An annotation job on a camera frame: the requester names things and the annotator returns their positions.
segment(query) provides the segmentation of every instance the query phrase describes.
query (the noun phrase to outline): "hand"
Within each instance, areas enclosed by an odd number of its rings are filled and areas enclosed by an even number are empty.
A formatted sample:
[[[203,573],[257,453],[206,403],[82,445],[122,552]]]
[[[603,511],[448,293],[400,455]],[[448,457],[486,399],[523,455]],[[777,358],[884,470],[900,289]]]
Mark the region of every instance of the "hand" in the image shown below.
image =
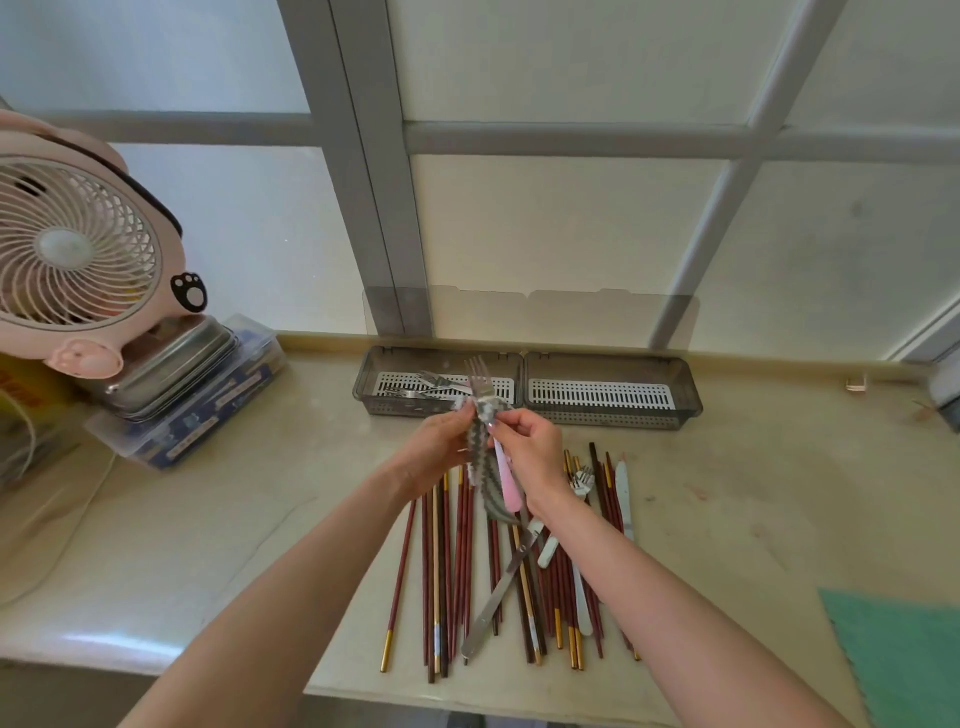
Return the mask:
[[[500,412],[496,419],[490,434],[510,455],[530,510],[543,519],[551,498],[573,495],[564,475],[560,428],[529,409]]]
[[[473,400],[456,412],[428,417],[384,463],[384,468],[400,475],[407,500],[422,496],[448,470],[467,463],[467,430],[474,417]]]

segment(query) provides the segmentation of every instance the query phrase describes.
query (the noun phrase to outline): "dish towel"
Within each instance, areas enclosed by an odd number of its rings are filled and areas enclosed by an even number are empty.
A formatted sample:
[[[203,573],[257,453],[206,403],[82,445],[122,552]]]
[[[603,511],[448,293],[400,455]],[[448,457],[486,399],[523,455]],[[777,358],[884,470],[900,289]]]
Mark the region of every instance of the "dish towel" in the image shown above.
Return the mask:
[[[821,589],[876,728],[960,726],[960,610]]]

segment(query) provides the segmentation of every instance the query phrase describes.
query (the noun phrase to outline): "countertop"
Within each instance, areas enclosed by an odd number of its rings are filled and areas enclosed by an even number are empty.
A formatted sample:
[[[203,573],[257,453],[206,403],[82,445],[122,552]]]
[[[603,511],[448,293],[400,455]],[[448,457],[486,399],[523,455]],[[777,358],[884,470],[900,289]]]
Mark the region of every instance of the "countertop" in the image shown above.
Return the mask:
[[[359,363],[355,354],[294,354],[289,371],[174,470],[118,462],[49,578],[0,608],[0,658],[162,671],[417,426],[367,415],[350,392]],[[565,443],[582,457],[590,440],[614,456],[626,451],[640,545],[866,726],[817,588],[960,603],[956,436],[938,418],[915,417],[911,385],[853,395],[833,376],[693,369],[705,411],[682,430],[565,427]],[[0,601],[56,557],[107,462],[105,448],[85,444],[0,503]],[[15,525],[51,497],[50,515],[12,539]],[[374,560],[308,692],[678,725],[607,613],[606,659],[587,640],[585,672],[552,649],[543,667],[527,666],[513,591],[500,636],[468,667],[456,664],[449,679],[428,685],[416,528],[392,666],[381,674],[404,522]],[[489,583],[478,530],[474,614]]]

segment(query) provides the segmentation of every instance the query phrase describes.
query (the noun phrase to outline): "white drainer insert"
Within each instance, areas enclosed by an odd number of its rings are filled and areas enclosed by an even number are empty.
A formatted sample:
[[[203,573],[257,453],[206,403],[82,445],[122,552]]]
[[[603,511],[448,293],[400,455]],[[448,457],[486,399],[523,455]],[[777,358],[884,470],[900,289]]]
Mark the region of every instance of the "white drainer insert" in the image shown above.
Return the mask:
[[[666,384],[530,379],[527,389],[527,399],[535,404],[676,409]]]
[[[444,375],[447,379],[457,384],[470,386],[470,381],[466,375]],[[516,405],[516,383],[507,376],[492,376],[493,390],[496,394]],[[376,383],[373,385],[373,395],[375,397],[396,397],[392,389],[412,389],[415,392],[422,392],[430,389],[430,385],[420,381],[420,378],[412,372],[380,372],[376,376]],[[430,397],[434,400],[456,400],[461,397],[463,392],[457,392],[455,389],[436,389],[430,392]]]

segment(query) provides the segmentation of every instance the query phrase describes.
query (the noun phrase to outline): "fan center hub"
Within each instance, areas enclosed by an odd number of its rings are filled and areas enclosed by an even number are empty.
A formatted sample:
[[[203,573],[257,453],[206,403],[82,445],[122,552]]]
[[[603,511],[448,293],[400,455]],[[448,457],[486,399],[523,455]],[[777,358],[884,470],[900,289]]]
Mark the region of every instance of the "fan center hub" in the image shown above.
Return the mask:
[[[34,249],[50,265],[67,271],[85,267],[96,255],[90,239],[67,228],[47,228],[34,240]]]

